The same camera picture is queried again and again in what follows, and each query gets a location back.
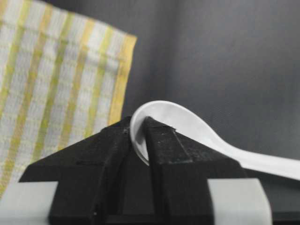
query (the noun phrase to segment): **dark gray surface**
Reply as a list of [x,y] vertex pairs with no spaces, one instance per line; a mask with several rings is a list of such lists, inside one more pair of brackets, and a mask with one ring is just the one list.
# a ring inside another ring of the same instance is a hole
[[[232,145],[300,159],[300,1],[49,2],[138,36],[123,116],[170,100]],[[131,158],[124,212],[152,212],[148,168]],[[272,194],[275,210],[300,211],[297,182],[264,179],[268,193],[283,192]]]

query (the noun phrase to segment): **striped cloth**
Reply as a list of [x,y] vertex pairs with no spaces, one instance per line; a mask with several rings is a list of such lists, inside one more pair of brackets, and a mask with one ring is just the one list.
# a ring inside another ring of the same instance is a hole
[[135,41],[43,2],[0,0],[0,196],[28,164],[120,119]]

